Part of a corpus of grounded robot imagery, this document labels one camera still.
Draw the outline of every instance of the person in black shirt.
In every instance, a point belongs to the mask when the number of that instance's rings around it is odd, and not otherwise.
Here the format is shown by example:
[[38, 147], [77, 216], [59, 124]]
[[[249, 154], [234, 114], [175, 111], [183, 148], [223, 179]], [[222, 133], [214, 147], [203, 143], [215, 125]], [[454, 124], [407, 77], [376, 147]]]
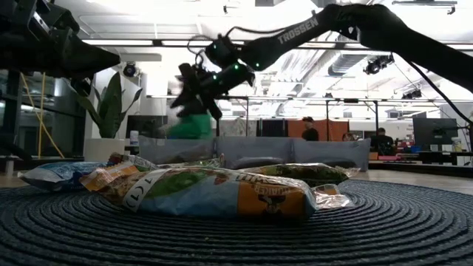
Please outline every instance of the person in black shirt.
[[378, 136], [371, 137], [371, 147], [380, 155], [392, 155], [394, 153], [394, 140], [386, 136], [386, 129], [379, 128]]
[[305, 131], [302, 133], [302, 138], [307, 141], [319, 141], [319, 133], [313, 128], [313, 119], [311, 117], [302, 118], [305, 125]]

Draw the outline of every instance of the person in green shirt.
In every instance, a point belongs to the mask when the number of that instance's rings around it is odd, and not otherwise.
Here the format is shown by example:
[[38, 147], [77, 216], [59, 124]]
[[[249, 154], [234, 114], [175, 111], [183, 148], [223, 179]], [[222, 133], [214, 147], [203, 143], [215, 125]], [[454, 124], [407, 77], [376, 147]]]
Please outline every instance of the person in green shirt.
[[199, 100], [184, 105], [180, 121], [168, 130], [169, 139], [201, 140], [212, 138], [211, 116]]

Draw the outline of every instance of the ceiling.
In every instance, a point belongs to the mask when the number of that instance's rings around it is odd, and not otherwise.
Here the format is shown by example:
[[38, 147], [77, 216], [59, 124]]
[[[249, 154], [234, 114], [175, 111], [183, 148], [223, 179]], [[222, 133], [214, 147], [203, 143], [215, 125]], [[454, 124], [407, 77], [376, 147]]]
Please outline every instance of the ceiling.
[[[55, 3], [72, 11], [81, 26], [82, 38], [159, 38], [184, 39], [201, 34], [217, 37], [232, 26], [255, 30], [286, 27], [311, 16], [330, 2], [385, 4], [412, 29], [439, 41], [473, 42], [473, 1], [457, 0], [456, 12], [447, 15], [449, 7], [392, 6], [391, 0], [56, 0]], [[251, 40], [258, 35], [234, 31], [232, 39]], [[325, 34], [317, 41], [340, 41], [340, 37]], [[177, 66], [194, 62], [194, 55], [184, 48], [115, 48], [121, 55], [145, 53], [161, 54], [160, 71], [170, 80], [169, 89], [177, 92], [174, 76]], [[232, 95], [290, 96], [321, 98], [329, 92], [336, 98], [401, 98], [414, 89], [411, 81], [422, 89], [425, 98], [438, 95], [421, 80], [401, 58], [377, 75], [366, 75], [363, 68], [375, 52], [347, 52], [332, 50], [293, 50], [283, 55], [273, 66], [256, 76], [256, 86], [241, 85], [231, 90]], [[334, 76], [329, 68], [339, 66], [344, 75]], [[465, 89], [455, 86], [434, 73], [429, 77], [451, 99], [473, 99]], [[224, 115], [240, 114], [245, 109], [240, 103], [221, 103]], [[397, 108], [386, 106], [381, 111]], [[312, 115], [324, 114], [325, 107], [306, 101], [252, 101], [252, 115]], [[366, 106], [334, 106], [330, 114], [356, 112], [368, 116]]]

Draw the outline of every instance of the potted plant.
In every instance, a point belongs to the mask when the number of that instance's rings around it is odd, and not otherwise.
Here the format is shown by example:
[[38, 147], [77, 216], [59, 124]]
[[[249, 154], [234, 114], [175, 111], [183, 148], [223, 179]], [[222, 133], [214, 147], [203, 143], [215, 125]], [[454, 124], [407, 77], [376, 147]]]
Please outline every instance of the potted plant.
[[86, 139], [84, 145], [84, 160], [87, 162], [107, 162], [114, 152], [123, 154], [125, 152], [125, 140], [116, 139], [120, 124], [133, 103], [140, 98], [141, 91], [136, 91], [133, 101], [128, 108], [122, 112], [122, 88], [120, 73], [117, 72], [110, 79], [109, 85], [103, 89], [102, 95], [94, 88], [95, 97], [98, 99], [97, 111], [87, 97], [80, 95], [76, 90], [76, 100], [90, 114], [94, 123], [98, 126], [101, 138]]

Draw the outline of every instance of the blue chip bag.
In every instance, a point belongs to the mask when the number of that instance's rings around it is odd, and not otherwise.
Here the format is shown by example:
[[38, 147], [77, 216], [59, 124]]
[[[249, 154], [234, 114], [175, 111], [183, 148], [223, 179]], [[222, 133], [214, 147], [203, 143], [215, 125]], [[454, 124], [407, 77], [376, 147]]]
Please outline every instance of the blue chip bag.
[[61, 162], [38, 166], [20, 176], [20, 179], [37, 188], [48, 191], [72, 191], [84, 189], [79, 182], [83, 175], [92, 173], [108, 163]]

